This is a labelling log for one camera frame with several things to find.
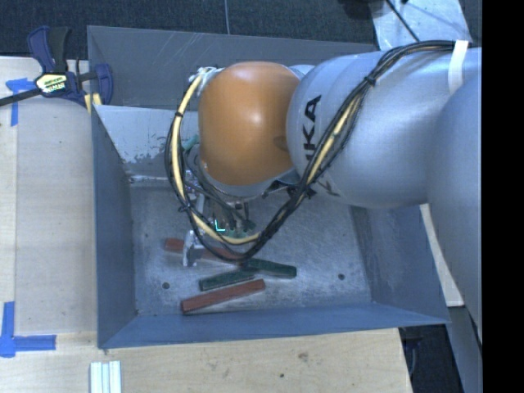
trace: blue tape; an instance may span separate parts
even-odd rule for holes
[[[4,303],[2,335],[0,336],[0,357],[13,358],[16,352],[30,350],[55,350],[56,335],[36,337],[15,337],[15,302]]]
[[[16,95],[18,92],[25,92],[26,90],[33,90],[36,88],[35,84],[27,78],[8,80],[6,86]],[[18,124],[18,102],[13,103],[11,108],[11,127]]]

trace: black floor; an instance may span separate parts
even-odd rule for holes
[[[473,45],[481,46],[482,0],[459,1]],[[87,25],[376,43],[363,0],[0,0],[0,55],[26,55],[27,34],[41,25],[72,28],[65,50],[70,59],[88,58]],[[415,393],[462,392],[444,326],[402,334],[422,338]]]

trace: yellow cable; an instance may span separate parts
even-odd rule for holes
[[[180,173],[180,164],[178,163],[178,136],[180,131],[180,124],[182,123],[182,117],[183,114],[187,108],[187,104],[189,103],[189,100],[191,99],[193,93],[197,89],[198,85],[200,84],[202,80],[201,75],[198,75],[189,86],[189,89],[187,90],[186,94],[184,95],[184,98],[182,102],[180,103],[180,106],[178,107],[178,113],[180,115],[176,115],[174,117],[173,121],[173,128],[172,128],[172,138],[171,138],[171,160],[173,163],[173,176],[174,181],[176,184],[176,187],[178,189],[178,193],[183,198],[184,202],[187,202],[187,200],[184,197],[184,190],[183,190],[183,180],[182,180],[182,174]],[[233,238],[233,237],[227,237],[227,236],[221,236],[216,233],[216,231],[210,227],[204,220],[202,220],[198,215],[190,211],[193,219],[196,222],[196,225],[201,228],[206,234],[214,238],[215,240],[219,242],[227,242],[231,245],[241,245],[243,243],[248,242],[255,242],[256,239],[259,237],[260,233],[254,234],[249,237],[244,238]]]

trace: bin floor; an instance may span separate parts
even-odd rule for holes
[[[285,192],[277,192],[254,201],[250,219],[265,225],[287,198]],[[183,239],[190,229],[167,182],[132,185],[131,201],[138,314],[181,313],[180,301],[200,293],[200,278],[235,269],[232,264],[210,260],[198,260],[195,266],[186,268],[182,255],[164,249],[166,238]],[[255,257],[296,266],[297,276],[283,279],[260,275],[266,281],[265,291],[199,313],[371,301],[348,206],[319,196],[304,201]]]

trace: white plastic part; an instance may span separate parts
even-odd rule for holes
[[[448,85],[449,93],[453,94],[463,85],[463,64],[468,51],[468,41],[459,40],[455,43],[451,60],[449,60]]]
[[[90,393],[122,393],[120,361],[91,363]]]

